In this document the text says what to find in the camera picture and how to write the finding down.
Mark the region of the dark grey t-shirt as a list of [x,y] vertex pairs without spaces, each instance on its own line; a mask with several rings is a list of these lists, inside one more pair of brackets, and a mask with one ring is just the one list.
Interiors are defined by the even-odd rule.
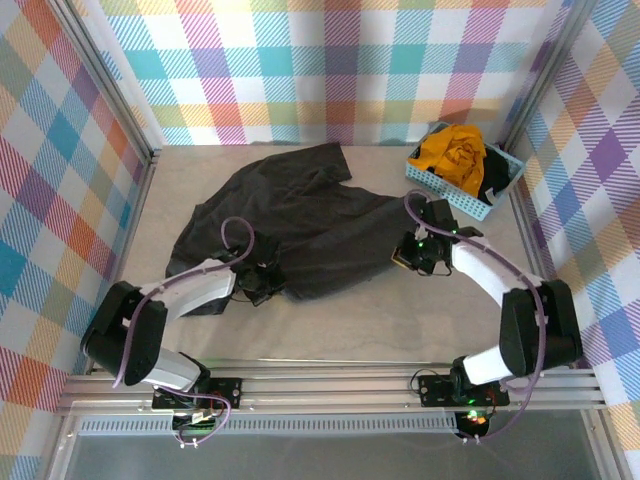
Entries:
[[351,288],[393,267],[391,256],[415,229],[400,197],[379,195],[347,182],[351,171],[337,143],[268,156],[235,172],[195,206],[176,240],[166,276],[182,273],[221,252],[244,248],[241,217],[280,246],[284,294],[315,300]]

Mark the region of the light blue plastic basket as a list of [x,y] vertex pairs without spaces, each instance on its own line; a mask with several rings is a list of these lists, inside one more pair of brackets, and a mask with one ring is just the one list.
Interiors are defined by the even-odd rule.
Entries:
[[491,144],[485,144],[485,148],[489,153],[498,155],[505,161],[508,165],[509,179],[506,187],[501,189],[499,192],[495,192],[494,190],[489,190],[487,192],[486,196],[488,203],[469,195],[434,173],[419,170],[409,162],[406,163],[405,175],[408,179],[425,188],[429,192],[440,198],[447,199],[453,207],[456,207],[476,220],[483,221],[509,196],[513,187],[525,171],[525,164],[522,161],[504,152],[499,147]]

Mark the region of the black t-shirt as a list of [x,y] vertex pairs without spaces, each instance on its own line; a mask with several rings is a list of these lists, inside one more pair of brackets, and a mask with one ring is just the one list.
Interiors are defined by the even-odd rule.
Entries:
[[521,165],[507,159],[501,151],[486,149],[483,159],[484,176],[477,194],[477,199],[489,207],[493,207],[512,180],[521,170]]

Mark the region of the yellow t-shirt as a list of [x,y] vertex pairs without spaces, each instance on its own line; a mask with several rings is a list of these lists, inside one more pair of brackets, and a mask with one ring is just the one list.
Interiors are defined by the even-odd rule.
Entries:
[[430,134],[420,145],[418,157],[409,163],[476,197],[484,179],[486,156],[480,129],[454,124]]

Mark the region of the small circuit board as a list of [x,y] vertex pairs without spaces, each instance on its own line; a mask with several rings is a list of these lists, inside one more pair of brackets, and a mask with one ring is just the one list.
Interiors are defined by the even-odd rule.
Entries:
[[209,433],[214,430],[220,414],[210,410],[205,411],[175,411],[171,428],[174,432],[180,430]]
[[471,439],[485,436],[490,427],[493,413],[486,410],[471,409],[465,412],[456,412],[456,435],[462,439]]

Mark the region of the grey metal panel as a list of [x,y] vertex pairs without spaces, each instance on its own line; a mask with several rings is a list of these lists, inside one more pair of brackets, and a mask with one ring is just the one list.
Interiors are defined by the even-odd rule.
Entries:
[[582,435],[507,436],[468,445],[452,435],[229,435],[179,448],[168,436],[72,439],[43,480],[630,480]]

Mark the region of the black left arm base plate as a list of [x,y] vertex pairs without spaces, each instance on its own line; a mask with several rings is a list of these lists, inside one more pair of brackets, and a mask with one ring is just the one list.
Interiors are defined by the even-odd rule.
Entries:
[[188,394],[171,393],[166,388],[158,388],[152,398],[152,408],[171,410],[196,410],[221,408],[223,403],[210,399],[211,395],[225,398],[233,409],[240,406],[242,379],[238,377],[199,380]]

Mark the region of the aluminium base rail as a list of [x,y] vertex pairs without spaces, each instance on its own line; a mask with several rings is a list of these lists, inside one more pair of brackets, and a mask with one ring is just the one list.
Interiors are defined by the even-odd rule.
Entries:
[[[240,415],[417,413],[422,375],[448,373],[443,364],[356,361],[220,360],[215,377],[242,381]],[[151,385],[114,387],[113,379],[98,368],[70,377],[60,396],[60,415],[133,415],[152,411]],[[547,371],[529,400],[513,394],[508,410],[595,410],[605,406],[595,374],[590,369],[563,367]]]

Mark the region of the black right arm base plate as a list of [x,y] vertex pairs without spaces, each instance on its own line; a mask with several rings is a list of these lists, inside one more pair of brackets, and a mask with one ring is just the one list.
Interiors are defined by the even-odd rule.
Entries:
[[450,380],[438,375],[421,375],[418,394],[422,407],[504,407],[510,404],[509,394],[498,382],[471,386],[458,391]]

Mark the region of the aluminium frame post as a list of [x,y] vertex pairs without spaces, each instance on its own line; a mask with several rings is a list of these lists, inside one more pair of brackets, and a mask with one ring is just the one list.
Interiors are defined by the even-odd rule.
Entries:
[[46,0],[46,2],[63,31],[68,35],[84,67],[94,80],[99,91],[104,95],[106,103],[120,122],[124,133],[132,142],[136,152],[147,164],[156,163],[159,150],[153,148],[143,133],[143,129],[135,119],[133,111],[117,85],[114,76],[109,71],[100,50],[73,5],[72,0]]
[[531,66],[525,71],[522,87],[507,114],[499,144],[513,150],[570,53],[571,47],[590,18],[598,0],[552,0],[557,5],[545,36],[535,49]]

